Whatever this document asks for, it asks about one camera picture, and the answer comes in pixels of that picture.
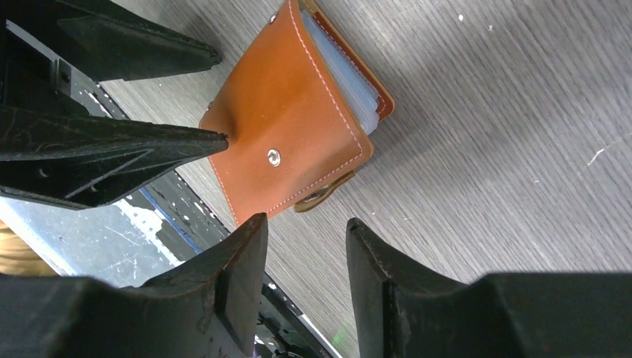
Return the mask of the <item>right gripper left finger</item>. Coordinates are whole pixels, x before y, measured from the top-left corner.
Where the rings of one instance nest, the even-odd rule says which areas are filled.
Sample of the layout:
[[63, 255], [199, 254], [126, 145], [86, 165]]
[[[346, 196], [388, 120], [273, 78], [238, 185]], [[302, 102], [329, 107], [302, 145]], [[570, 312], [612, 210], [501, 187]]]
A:
[[139, 287], [1, 276], [3, 357], [251, 357], [268, 218]]

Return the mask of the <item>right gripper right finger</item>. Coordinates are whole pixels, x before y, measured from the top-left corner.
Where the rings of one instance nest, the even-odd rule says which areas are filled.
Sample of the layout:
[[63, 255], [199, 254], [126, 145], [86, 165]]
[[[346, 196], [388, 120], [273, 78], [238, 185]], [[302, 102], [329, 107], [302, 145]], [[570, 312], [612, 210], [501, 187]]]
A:
[[347, 223], [362, 357], [629, 357], [628, 273], [493, 273], [465, 284]]

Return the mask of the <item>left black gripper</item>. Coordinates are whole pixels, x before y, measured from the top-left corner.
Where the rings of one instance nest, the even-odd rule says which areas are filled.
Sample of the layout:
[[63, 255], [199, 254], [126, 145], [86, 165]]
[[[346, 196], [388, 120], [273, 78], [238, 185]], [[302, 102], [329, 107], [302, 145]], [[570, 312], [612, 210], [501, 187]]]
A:
[[1, 2], [1, 195], [83, 210], [109, 205], [175, 168], [224, 151], [227, 135], [89, 116], [57, 82], [70, 69], [7, 29], [12, 22], [96, 81], [202, 72], [207, 43], [113, 1]]

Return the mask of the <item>brown leather card holder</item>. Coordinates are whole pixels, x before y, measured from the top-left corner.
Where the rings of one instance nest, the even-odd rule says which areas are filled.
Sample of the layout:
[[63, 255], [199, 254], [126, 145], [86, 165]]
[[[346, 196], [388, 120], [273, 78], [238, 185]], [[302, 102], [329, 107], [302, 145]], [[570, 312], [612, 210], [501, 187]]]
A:
[[309, 211], [373, 154], [391, 94], [313, 1], [285, 1], [200, 120], [228, 148], [209, 158], [236, 224]]

